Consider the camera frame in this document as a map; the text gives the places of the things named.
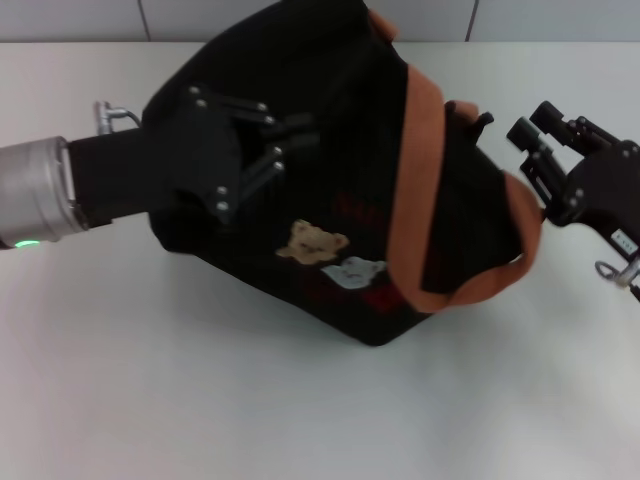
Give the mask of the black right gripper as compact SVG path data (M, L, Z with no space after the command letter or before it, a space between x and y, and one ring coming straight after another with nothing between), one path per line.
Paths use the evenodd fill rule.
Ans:
M550 135L584 157L567 175L542 138ZM627 261L639 256L639 146L584 116L564 120L549 101L518 119L506 138L526 153L520 170L558 227L582 224Z

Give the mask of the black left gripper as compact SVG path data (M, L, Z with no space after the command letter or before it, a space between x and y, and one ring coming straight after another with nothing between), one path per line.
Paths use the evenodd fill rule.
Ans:
M155 123L68 145L79 210L90 226L177 204L227 219L239 201L241 147L230 109L202 87L183 90Z

